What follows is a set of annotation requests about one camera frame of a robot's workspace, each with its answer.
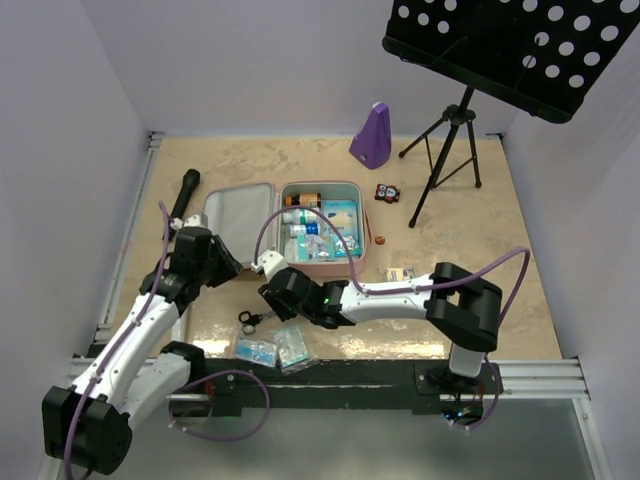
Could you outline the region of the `black handled scissors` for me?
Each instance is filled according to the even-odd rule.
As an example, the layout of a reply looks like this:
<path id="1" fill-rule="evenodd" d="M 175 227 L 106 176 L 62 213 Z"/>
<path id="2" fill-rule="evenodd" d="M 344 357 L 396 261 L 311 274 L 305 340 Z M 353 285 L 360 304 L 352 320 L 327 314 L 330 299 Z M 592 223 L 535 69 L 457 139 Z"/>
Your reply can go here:
<path id="1" fill-rule="evenodd" d="M 274 316 L 275 313 L 273 311 L 268 311 L 266 313 L 251 313 L 250 311 L 246 310 L 239 313 L 238 321 L 243 325 L 255 327 L 264 320 L 273 318 Z"/>

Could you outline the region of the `teal topped zip bag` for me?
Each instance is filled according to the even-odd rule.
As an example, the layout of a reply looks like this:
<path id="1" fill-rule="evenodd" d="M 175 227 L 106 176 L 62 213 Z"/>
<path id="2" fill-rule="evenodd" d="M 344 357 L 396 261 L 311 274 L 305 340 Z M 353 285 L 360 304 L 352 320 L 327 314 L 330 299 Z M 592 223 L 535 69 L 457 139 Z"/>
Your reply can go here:
<path id="1" fill-rule="evenodd" d="M 334 247 L 327 238 L 315 234 L 297 236 L 296 260 L 298 262 L 326 262 L 334 259 Z"/>

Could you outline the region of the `white blue small bottle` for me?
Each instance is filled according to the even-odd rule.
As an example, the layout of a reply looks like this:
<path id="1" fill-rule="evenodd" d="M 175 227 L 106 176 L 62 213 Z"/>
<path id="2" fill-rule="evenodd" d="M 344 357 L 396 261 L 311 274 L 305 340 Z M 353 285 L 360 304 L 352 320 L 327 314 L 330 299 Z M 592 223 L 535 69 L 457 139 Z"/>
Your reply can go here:
<path id="1" fill-rule="evenodd" d="M 291 237 L 297 237 L 298 235 L 318 235 L 319 225 L 317 223 L 292 224 L 289 226 L 289 234 Z"/>

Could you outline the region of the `pink medicine kit case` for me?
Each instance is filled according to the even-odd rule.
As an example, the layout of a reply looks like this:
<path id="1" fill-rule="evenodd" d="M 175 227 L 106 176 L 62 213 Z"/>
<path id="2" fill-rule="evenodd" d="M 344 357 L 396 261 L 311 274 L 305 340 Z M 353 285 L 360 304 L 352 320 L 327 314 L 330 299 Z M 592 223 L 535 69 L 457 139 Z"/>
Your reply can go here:
<path id="1" fill-rule="evenodd" d="M 362 253 L 354 258 L 340 232 L 322 213 L 320 208 L 285 206 L 284 197 L 299 193 L 318 193 L 322 203 L 327 200 L 353 200 L 358 208 L 358 222 Z M 315 210 L 318 215 L 319 236 L 330 240 L 324 233 L 326 222 L 342 241 L 345 258 L 326 262 L 298 262 L 296 238 L 289 234 L 290 224 L 282 222 L 286 210 L 301 208 Z M 365 264 L 372 236 L 363 196 L 358 185 L 347 181 L 294 182 L 278 189 L 268 182 L 228 187 L 211 192 L 204 203 L 209 228 L 224 240 L 232 255 L 248 267 L 255 253 L 276 250 L 292 266 L 312 277 L 348 276 L 360 273 Z"/>

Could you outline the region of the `white green bottle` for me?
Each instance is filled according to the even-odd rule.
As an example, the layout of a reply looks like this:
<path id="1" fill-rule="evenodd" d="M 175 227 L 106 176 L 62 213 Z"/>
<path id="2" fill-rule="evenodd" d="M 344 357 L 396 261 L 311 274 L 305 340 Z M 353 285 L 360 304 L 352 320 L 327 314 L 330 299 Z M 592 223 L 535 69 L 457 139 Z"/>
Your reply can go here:
<path id="1" fill-rule="evenodd" d="M 306 210 L 295 208 L 282 213 L 282 222 L 290 225 L 308 225 L 318 222 L 317 212 L 313 209 Z"/>

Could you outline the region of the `brown medicine bottle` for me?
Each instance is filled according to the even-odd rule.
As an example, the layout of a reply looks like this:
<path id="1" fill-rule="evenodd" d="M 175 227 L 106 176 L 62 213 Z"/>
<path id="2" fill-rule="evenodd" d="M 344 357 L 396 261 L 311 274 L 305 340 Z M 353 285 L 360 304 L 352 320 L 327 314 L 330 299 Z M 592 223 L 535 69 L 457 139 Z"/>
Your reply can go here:
<path id="1" fill-rule="evenodd" d="M 299 193 L 284 197 L 284 205 L 287 207 L 304 206 L 311 208 L 320 208 L 321 204 L 322 198 L 318 193 Z"/>

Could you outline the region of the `large blue packet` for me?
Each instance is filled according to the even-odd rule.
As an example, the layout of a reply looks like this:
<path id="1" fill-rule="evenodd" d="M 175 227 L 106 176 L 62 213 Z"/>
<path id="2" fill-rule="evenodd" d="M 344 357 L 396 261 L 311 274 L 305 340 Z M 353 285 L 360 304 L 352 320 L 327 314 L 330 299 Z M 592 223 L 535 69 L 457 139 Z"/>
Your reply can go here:
<path id="1" fill-rule="evenodd" d="M 362 253 L 360 230 L 358 222 L 358 208 L 353 200 L 327 200 L 322 203 L 322 213 L 344 238 L 351 255 L 356 258 Z M 324 233 L 334 247 L 335 258 L 345 258 L 346 249 L 333 229 L 323 223 Z"/>

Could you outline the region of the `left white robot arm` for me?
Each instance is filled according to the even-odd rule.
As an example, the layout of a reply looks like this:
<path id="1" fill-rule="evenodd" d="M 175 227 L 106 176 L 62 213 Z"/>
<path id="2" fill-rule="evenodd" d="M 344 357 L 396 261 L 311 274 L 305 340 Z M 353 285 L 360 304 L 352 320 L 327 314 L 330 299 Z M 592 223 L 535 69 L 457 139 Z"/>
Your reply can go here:
<path id="1" fill-rule="evenodd" d="M 45 452 L 62 460 L 67 477 L 76 466 L 113 473 L 137 424 L 173 391 L 205 385 L 204 352 L 185 342 L 170 342 L 153 366 L 142 366 L 202 288 L 218 287 L 241 270 L 221 237 L 206 227 L 184 227 L 172 245 L 164 245 L 127 319 L 101 353 L 69 386 L 54 386 L 43 398 Z"/>

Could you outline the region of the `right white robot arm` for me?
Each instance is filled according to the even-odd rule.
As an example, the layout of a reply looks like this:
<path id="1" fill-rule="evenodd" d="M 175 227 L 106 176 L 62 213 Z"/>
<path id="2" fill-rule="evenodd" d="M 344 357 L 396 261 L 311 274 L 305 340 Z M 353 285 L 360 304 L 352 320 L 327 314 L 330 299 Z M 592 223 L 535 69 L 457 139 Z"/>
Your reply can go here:
<path id="1" fill-rule="evenodd" d="M 283 321 L 301 316 L 325 329 L 383 319 L 430 322 L 452 342 L 445 379 L 459 393 L 480 382 L 485 356 L 497 349 L 502 290 L 452 263 L 406 281 L 360 285 L 319 284 L 283 259 L 252 268 L 265 278 L 259 294 Z"/>

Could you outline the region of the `teal blister pack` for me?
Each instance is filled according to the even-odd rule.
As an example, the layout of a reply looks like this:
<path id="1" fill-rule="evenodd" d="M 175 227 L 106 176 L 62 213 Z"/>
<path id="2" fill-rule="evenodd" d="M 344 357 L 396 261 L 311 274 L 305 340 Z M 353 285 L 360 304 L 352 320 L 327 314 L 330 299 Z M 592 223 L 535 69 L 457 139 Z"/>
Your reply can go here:
<path id="1" fill-rule="evenodd" d="M 283 374 L 293 374 L 317 363 L 318 359 L 307 345 L 298 325 L 276 330 L 273 338 L 278 350 L 278 365 Z"/>

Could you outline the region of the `white tube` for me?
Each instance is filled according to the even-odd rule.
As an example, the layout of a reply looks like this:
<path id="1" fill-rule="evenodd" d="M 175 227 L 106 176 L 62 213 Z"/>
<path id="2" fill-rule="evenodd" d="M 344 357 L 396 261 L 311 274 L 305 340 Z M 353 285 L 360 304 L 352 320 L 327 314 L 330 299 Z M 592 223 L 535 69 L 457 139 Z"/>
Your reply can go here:
<path id="1" fill-rule="evenodd" d="M 188 323 L 188 312 L 184 311 L 179 319 L 173 324 L 171 328 L 171 340 L 178 342 L 186 341 L 186 330 Z"/>

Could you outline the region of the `black microphone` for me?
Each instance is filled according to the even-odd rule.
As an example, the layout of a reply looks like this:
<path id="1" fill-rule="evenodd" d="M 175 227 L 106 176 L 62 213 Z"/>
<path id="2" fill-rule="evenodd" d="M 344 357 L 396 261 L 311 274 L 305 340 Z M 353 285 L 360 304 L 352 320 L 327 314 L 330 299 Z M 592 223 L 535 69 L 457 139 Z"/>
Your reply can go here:
<path id="1" fill-rule="evenodd" d="M 189 202 L 200 184 L 201 174 L 196 169 L 188 169 L 182 177 L 181 187 L 174 206 L 169 214 L 169 233 L 168 241 L 171 242 L 175 236 L 176 230 L 171 226 L 175 219 L 182 220 Z"/>

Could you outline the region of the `owl pattern block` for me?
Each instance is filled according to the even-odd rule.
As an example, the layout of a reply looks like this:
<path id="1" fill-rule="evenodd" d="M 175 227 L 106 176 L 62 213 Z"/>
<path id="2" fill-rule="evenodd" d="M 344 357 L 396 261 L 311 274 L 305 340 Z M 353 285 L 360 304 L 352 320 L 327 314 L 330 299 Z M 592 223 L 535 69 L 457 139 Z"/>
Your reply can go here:
<path id="1" fill-rule="evenodd" d="M 400 196 L 401 190 L 395 185 L 379 183 L 375 189 L 374 199 L 388 204 L 394 204 L 399 202 Z"/>

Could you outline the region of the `black music stand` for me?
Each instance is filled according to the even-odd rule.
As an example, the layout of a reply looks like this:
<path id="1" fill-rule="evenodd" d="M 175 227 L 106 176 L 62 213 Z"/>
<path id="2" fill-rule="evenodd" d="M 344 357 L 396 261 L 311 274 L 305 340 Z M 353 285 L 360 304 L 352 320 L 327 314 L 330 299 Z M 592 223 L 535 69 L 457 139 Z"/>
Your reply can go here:
<path id="1" fill-rule="evenodd" d="M 469 104 L 482 92 L 553 124 L 569 122 L 639 25 L 636 1 L 396 1 L 384 50 L 464 85 L 437 120 L 449 133 L 429 159 L 432 190 Z"/>

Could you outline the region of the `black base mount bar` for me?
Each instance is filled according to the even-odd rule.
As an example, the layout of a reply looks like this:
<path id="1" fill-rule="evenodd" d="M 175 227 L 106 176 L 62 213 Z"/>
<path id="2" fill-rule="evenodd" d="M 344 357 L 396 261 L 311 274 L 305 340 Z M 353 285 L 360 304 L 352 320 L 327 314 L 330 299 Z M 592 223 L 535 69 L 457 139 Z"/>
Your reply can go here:
<path id="1" fill-rule="evenodd" d="M 438 415 L 503 393 L 496 364 L 477 379 L 455 378 L 446 360 L 321 360 L 285 374 L 241 360 L 207 360 L 199 373 L 215 377 L 169 396 L 179 417 L 238 417 L 247 409 L 405 410 Z"/>

